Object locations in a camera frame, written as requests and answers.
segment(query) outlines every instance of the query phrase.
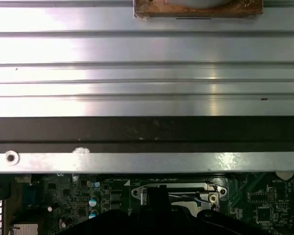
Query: metal panel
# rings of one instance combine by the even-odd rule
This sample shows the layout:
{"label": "metal panel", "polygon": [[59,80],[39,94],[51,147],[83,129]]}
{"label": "metal panel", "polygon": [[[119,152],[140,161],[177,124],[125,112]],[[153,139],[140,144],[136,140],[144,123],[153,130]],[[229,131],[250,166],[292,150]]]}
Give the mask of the metal panel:
{"label": "metal panel", "polygon": [[271,153],[23,153],[0,173],[199,173],[294,171],[294,152]]}
{"label": "metal panel", "polygon": [[294,115],[294,1],[211,20],[132,4],[0,0],[0,117]]}

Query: circuit board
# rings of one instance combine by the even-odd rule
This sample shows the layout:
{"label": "circuit board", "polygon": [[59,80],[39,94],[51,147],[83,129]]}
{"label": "circuit board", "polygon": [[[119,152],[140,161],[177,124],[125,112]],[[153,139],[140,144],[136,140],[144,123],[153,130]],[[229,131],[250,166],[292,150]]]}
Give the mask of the circuit board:
{"label": "circuit board", "polygon": [[[53,235],[111,209],[128,214],[139,210],[140,200],[133,189],[151,183],[211,182],[225,187],[220,212],[276,235],[294,234],[294,176],[282,180],[275,173],[242,173],[213,176],[108,176],[48,175],[38,182],[42,187],[39,207],[58,203],[47,213],[39,234]],[[61,221],[71,218],[65,228]]]}

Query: blue capacitor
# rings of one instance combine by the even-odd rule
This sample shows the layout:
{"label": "blue capacitor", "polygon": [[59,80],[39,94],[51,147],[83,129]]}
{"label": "blue capacitor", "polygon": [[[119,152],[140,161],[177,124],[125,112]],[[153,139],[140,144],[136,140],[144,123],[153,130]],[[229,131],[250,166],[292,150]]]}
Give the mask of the blue capacitor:
{"label": "blue capacitor", "polygon": [[91,199],[89,199],[89,202],[88,202],[90,207],[95,207],[97,203],[98,203],[98,198],[95,196],[91,197]]}
{"label": "blue capacitor", "polygon": [[92,219],[92,218],[96,217],[97,214],[98,214],[97,211],[91,211],[90,214],[89,214],[89,216],[88,216],[88,218],[89,219]]}

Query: electronic component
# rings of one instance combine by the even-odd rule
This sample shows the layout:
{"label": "electronic component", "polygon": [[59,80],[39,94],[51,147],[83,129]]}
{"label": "electronic component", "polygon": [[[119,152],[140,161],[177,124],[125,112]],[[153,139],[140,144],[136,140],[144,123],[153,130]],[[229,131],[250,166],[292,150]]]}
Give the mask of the electronic component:
{"label": "electronic component", "polygon": [[59,203],[55,202],[55,203],[53,203],[51,206],[49,206],[49,207],[47,208],[47,210],[48,210],[49,212],[52,212],[52,211],[54,211],[55,209],[57,209],[58,207],[59,207]]}
{"label": "electronic component", "polygon": [[97,203],[98,203],[98,198],[95,196],[91,197],[91,199],[89,199],[89,202],[88,202],[90,207],[95,207]]}
{"label": "electronic component", "polygon": [[79,216],[86,216],[86,209],[85,208],[79,208],[78,209],[78,215]]}
{"label": "electronic component", "polygon": [[98,215],[98,211],[92,210],[88,216],[89,219],[92,219]]}
{"label": "electronic component", "polygon": [[120,203],[111,203],[110,204],[110,209],[112,209],[112,210],[119,210],[120,207],[121,207]]}
{"label": "electronic component", "polygon": [[118,191],[112,191],[110,193],[110,201],[111,202],[119,202],[121,201],[121,193]]}
{"label": "electronic component", "polygon": [[73,222],[73,219],[71,217],[68,217],[68,218],[62,218],[61,219],[61,227],[64,229],[66,227],[68,227],[72,222]]}
{"label": "electronic component", "polygon": [[257,220],[259,223],[270,222],[270,220],[271,220],[270,208],[259,207],[257,209]]}

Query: screw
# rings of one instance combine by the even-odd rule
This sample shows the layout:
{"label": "screw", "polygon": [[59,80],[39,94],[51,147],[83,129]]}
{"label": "screw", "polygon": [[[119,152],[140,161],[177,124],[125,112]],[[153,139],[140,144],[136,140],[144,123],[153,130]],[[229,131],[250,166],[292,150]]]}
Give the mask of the screw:
{"label": "screw", "polygon": [[209,196],[209,201],[212,202],[212,203],[215,203],[217,201],[217,197],[214,194],[211,194]]}

